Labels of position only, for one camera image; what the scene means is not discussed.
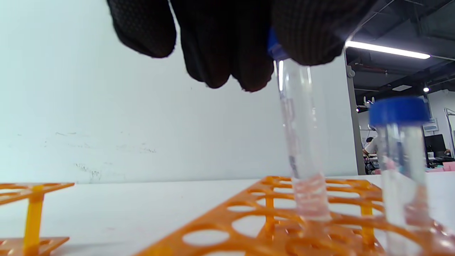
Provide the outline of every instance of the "gloved hand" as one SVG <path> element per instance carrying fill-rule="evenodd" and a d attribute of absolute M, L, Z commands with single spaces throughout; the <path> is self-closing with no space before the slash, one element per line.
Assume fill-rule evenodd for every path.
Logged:
<path fill-rule="evenodd" d="M 247 92 L 273 73 L 268 32 L 302 65 L 331 62 L 377 0 L 170 0 L 189 75 L 219 88 L 229 76 Z M 153 58 L 174 50 L 168 0 L 107 0 L 114 29 L 129 48 Z"/>

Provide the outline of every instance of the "orange test tube rack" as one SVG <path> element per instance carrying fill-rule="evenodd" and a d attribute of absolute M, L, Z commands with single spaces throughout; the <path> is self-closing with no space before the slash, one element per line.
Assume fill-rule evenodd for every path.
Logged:
<path fill-rule="evenodd" d="M 436 248 L 419 234 L 388 223 L 384 215 L 373 215 L 373 209 L 384 213 L 382 191 L 366 180 L 326 180 L 328 191 L 358 194 L 358 197 L 329 196 L 331 204 L 358 205 L 361 209 L 361 216 L 332 212 L 332 220 L 326 224 L 305 222 L 294 209 L 274 207 L 274 199 L 294 199 L 293 193 L 275 191 L 275 188 L 291 189 L 290 181 L 285 177 L 266 177 L 134 256 L 205 256 L 227 251 L 245 253 L 245 256 L 386 255 L 374 235 L 375 229 L 407 237 L 423 248 L 423 255 L 454 255 L 453 251 Z M 265 206 L 257 203 L 263 199 Z M 247 206 L 251 210 L 230 210 L 233 206 Z M 234 221 L 252 215 L 265 216 L 265 224 L 257 237 L 241 234 L 233 228 Z M 203 230 L 220 231 L 228 237 L 210 245 L 185 242 L 185 235 Z M 455 238 L 447 235 L 444 227 L 436 222 L 434 233 L 455 244 Z"/>
<path fill-rule="evenodd" d="M 0 238 L 0 256 L 48 256 L 69 237 L 40 238 L 41 213 L 46 193 L 74 183 L 0 184 L 0 205 L 28 200 L 24 238 Z"/>

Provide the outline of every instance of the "clear plastic tube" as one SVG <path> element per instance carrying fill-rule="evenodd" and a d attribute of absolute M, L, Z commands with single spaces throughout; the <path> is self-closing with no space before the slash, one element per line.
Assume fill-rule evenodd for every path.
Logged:
<path fill-rule="evenodd" d="M 408 230 L 428 233 L 432 221 L 427 203 L 421 126 L 392 123 L 376 130 L 387 221 Z M 387 234 L 387 251 L 389 255 L 420 253 L 415 244 L 393 232 Z"/>
<path fill-rule="evenodd" d="M 297 212 L 304 220 L 328 221 L 331 216 L 310 68 L 287 59 L 275 61 L 275 71 Z"/>

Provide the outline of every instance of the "white wall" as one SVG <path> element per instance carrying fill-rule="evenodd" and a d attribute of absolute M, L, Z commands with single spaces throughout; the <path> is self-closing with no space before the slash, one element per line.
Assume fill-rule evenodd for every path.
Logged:
<path fill-rule="evenodd" d="M 121 45 L 104 0 L 0 1 L 0 34 L 1 182 L 290 173 L 275 80 L 208 89 L 180 46 L 153 60 Z"/>
<path fill-rule="evenodd" d="M 355 111 L 355 105 L 349 101 L 345 57 L 337 57 L 323 66 L 311 67 L 311 80 L 315 91 L 318 127 L 322 133 L 320 149 L 324 162 L 321 164 L 327 175 L 357 175 L 351 114 Z"/>

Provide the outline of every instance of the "yellow rack leg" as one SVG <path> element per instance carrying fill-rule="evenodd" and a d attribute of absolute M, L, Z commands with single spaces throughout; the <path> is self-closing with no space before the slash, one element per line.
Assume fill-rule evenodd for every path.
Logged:
<path fill-rule="evenodd" d="M 273 197 L 266 197 L 265 206 L 269 209 L 274 208 Z M 272 234 L 275 230 L 275 217 L 273 215 L 267 215 L 265 217 L 265 226 L 267 231 L 270 233 L 270 238 L 272 238 Z"/>
<path fill-rule="evenodd" d="M 368 217 L 373 215 L 373 208 L 371 206 L 361 206 L 361 212 L 363 217 Z M 374 236 L 374 229 L 370 227 L 362 227 L 362 237 L 364 244 L 373 249 L 374 243 L 376 242 L 376 237 Z"/>
<path fill-rule="evenodd" d="M 41 213 L 43 210 L 44 193 L 40 193 L 43 185 L 32 187 L 33 196 L 29 198 L 27 222 L 25 224 L 24 256 L 36 256 L 40 249 Z"/>

